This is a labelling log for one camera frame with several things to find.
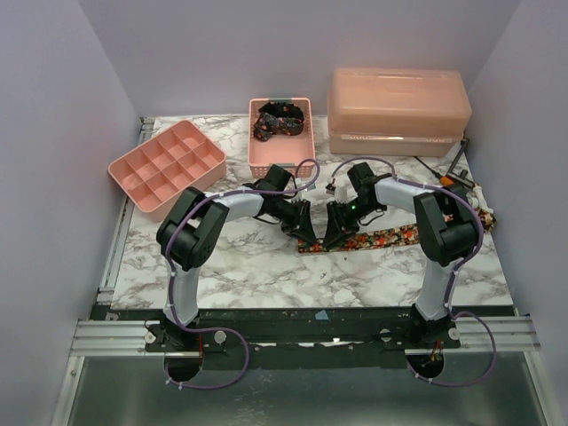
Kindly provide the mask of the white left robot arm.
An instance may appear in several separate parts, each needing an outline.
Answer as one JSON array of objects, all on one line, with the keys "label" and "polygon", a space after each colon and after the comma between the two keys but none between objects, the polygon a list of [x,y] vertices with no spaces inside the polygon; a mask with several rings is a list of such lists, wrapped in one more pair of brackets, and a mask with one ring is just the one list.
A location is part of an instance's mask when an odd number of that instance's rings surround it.
[{"label": "white left robot arm", "polygon": [[266,175],[224,192],[207,193],[193,186],[186,188],[156,234],[161,254],[169,269],[166,304],[163,312],[172,323],[166,339],[172,346],[185,351],[194,344],[197,334],[223,332],[239,340],[245,338],[228,327],[195,328],[197,319],[197,288],[200,269],[212,255],[225,224],[245,217],[264,214],[279,220],[283,232],[293,238],[315,241],[306,200],[292,198],[313,186],[320,174],[320,165],[313,159],[300,162],[315,166],[315,175],[302,185],[290,187],[296,176],[281,166],[272,165]]}]

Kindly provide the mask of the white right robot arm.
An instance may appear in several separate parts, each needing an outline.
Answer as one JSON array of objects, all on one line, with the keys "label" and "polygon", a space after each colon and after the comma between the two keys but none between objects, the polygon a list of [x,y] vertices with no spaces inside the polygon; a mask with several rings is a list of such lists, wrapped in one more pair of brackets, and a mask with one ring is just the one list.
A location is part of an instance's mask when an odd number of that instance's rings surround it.
[{"label": "white right robot arm", "polygon": [[394,172],[376,175],[367,162],[356,163],[347,176],[356,197],[327,204],[323,246],[331,249],[355,235],[360,220],[376,210],[394,207],[414,214],[427,263],[420,294],[409,314],[408,336],[414,345],[429,347],[450,321],[458,271],[481,248],[481,220],[459,185],[418,184]]}]

